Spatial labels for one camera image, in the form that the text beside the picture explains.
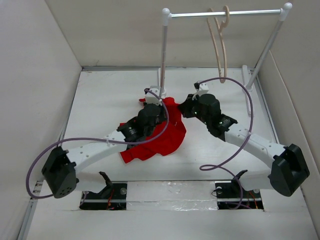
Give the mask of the red t-shirt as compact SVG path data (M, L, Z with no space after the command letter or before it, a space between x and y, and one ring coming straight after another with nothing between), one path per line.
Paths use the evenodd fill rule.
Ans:
M167 156L175 152L182 144L187 130L182 122L182 114L178 109L179 104L173 97L166 97L163 101L169 114L169 124L164 133L151 142L122 151L120 155L124 163L128 164L134 159L146 161L157 154Z

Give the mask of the beige wooden clothes hanger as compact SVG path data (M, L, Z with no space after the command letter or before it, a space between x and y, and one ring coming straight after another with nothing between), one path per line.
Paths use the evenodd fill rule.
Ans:
M211 41L214 48L215 59L216 59L217 69L218 69L218 76L221 84L225 83L226 77L228 75L227 51L226 51L226 45L225 45L224 36L223 36L223 30L228 27L230 22L230 9L227 5L223 7L223 12L226 15L225 20L222 20L221 22L219 22L217 17L213 18L216 26L216 32L212 28L210 19L209 18L206 19L207 27L208 27ZM218 47L215 33L217 33L218 35L220 47Z

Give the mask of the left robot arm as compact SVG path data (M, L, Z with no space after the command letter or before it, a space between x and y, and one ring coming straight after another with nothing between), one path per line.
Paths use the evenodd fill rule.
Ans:
M72 149L64 150L61 146L52 148L41 172L53 197L60 199L73 192L80 182L77 174L88 166L159 138L162 131L154 137L151 135L168 118L168 109L162 101L147 103L137 116L104 138L92 138L90 143Z

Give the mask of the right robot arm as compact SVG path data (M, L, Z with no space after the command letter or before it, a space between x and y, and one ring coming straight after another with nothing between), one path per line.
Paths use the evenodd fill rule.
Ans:
M211 135L240 147L268 167L262 171L239 172L236 175L237 181L231 184L235 196L242 197L251 190L270 189L290 197L310 176L299 146L281 145L252 133L235 119L223 114L220 102L214 95L206 93L194 97L189 94L178 105L178 109L184 118L197 118L206 125Z

